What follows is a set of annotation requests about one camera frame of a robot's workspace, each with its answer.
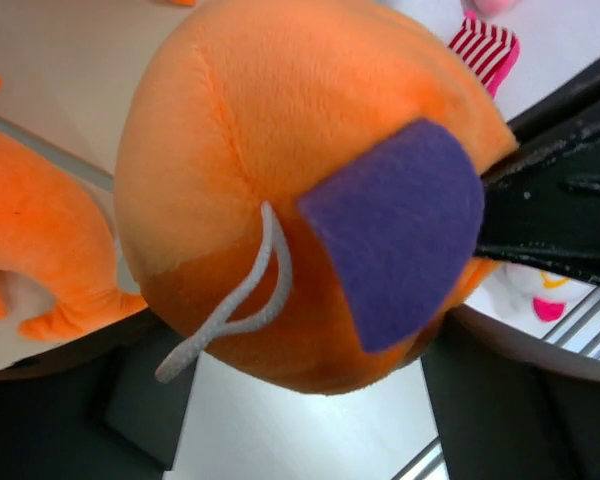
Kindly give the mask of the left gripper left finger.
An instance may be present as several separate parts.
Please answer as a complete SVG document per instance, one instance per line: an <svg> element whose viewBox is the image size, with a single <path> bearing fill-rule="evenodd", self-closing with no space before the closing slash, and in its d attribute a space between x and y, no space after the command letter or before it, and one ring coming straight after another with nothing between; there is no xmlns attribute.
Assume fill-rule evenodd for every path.
<svg viewBox="0 0 600 480"><path fill-rule="evenodd" d="M154 371L179 337L129 346L38 379L0 381L0 479L160 479L172 470L195 369Z"/></svg>

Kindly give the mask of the white panda plush front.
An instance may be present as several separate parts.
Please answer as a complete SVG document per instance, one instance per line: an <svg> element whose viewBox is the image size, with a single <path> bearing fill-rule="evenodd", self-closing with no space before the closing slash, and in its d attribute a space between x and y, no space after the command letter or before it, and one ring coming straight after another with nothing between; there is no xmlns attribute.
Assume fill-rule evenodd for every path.
<svg viewBox="0 0 600 480"><path fill-rule="evenodd" d="M543 323L561 320L593 290L581 281L512 263L492 275L489 288L494 310L502 318L531 315Z"/></svg>

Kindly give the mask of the white panda plush face down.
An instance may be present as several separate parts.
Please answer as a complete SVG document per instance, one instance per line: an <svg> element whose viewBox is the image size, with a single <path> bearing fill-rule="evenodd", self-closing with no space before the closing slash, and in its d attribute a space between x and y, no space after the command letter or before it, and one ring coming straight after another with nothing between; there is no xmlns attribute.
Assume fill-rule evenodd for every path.
<svg viewBox="0 0 600 480"><path fill-rule="evenodd" d="M480 19L468 11L448 44L477 79L495 97L516 64L520 43L511 30Z"/></svg>

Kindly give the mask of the orange shark plush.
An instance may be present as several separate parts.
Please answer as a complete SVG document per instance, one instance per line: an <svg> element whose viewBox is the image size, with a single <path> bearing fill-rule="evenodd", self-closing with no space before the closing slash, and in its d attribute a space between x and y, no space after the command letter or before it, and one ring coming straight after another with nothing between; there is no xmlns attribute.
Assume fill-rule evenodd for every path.
<svg viewBox="0 0 600 480"><path fill-rule="evenodd" d="M493 269L481 177L516 139L434 34L373 1L207 1L135 92L115 214L149 307L201 353L301 393L414 361Z"/></svg>
<svg viewBox="0 0 600 480"><path fill-rule="evenodd" d="M90 195L1 131L0 270L36 281L55 299L20 323L20 335L33 341L74 340L147 306L118 287L114 240ZM0 295L0 319L6 314Z"/></svg>

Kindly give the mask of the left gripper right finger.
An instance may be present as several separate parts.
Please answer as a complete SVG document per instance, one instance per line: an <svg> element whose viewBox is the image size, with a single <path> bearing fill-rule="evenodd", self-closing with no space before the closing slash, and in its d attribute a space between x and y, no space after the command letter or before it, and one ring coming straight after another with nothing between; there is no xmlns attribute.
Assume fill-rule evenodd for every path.
<svg viewBox="0 0 600 480"><path fill-rule="evenodd" d="M600 286L600 59L509 123L476 254Z"/></svg>

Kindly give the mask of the aluminium mounting rail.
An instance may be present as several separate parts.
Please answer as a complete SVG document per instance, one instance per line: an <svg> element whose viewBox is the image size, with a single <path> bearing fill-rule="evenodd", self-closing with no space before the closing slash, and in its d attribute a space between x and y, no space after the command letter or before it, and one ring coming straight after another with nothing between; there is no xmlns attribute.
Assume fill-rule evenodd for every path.
<svg viewBox="0 0 600 480"><path fill-rule="evenodd" d="M600 288L579 301L543 337L549 344L600 361Z"/></svg>

